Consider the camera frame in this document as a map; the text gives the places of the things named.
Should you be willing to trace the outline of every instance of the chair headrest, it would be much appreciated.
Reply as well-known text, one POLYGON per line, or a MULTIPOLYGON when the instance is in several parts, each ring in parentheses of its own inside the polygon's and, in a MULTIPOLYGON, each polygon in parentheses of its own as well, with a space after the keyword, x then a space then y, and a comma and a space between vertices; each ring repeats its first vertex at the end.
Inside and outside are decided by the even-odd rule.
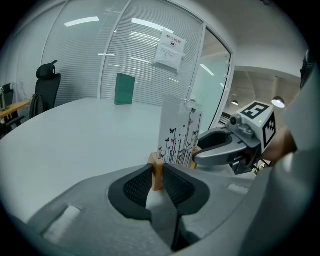
POLYGON ((55 63, 57 63, 58 61, 55 60, 52 63, 49 64, 44 64, 41 67, 38 68, 38 70, 36 71, 36 77, 38 79, 49 79, 51 78, 55 73, 56 73, 56 67, 55 67, 55 63))

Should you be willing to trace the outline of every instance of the wooden desk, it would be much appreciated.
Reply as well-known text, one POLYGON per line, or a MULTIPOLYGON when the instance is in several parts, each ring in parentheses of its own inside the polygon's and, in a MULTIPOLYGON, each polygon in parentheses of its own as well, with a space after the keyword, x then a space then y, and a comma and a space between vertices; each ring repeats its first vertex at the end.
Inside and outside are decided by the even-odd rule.
POLYGON ((19 110, 19 109, 22 109, 23 107, 25 107, 26 105, 29 104, 29 100, 26 100, 26 101, 22 101, 22 102, 18 102, 18 103, 15 103, 15 104, 12 104, 12 105, 9 105, 9 108, 3 112, 0 111, 0 118, 4 118, 6 117, 7 115, 19 110))

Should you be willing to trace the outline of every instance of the camera lens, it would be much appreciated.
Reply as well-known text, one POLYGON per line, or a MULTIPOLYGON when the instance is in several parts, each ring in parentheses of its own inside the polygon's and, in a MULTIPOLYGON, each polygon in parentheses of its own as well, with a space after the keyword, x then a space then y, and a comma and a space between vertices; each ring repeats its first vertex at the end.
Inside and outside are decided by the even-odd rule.
POLYGON ((235 117, 231 117, 230 123, 234 126, 237 123, 237 119, 235 117))

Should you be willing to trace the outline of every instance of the white table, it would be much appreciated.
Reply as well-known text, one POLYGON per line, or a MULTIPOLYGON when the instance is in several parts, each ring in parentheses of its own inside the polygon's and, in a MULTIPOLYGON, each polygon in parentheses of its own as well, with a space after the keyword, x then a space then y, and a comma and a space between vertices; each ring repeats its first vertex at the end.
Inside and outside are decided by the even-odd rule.
MULTIPOLYGON (((114 100, 95 98, 34 117, 0 140, 4 206, 27 222, 41 207, 84 179, 146 164, 150 153, 157 151, 160 119, 159 106, 115 105, 114 100)), ((234 176, 227 167, 215 171, 234 176)), ((171 202, 171 206, 159 207, 168 200, 163 191, 153 192, 147 206, 172 218, 170 211, 175 208, 171 202)))

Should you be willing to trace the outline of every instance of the lamp shade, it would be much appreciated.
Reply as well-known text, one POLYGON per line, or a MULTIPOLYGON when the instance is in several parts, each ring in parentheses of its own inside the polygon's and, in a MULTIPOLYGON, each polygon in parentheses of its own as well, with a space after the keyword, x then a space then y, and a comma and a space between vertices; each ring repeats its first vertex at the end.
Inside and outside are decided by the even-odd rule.
POLYGON ((284 99, 281 98, 280 96, 274 97, 271 102, 273 105, 275 105, 276 107, 278 107, 280 109, 283 109, 286 106, 284 99))

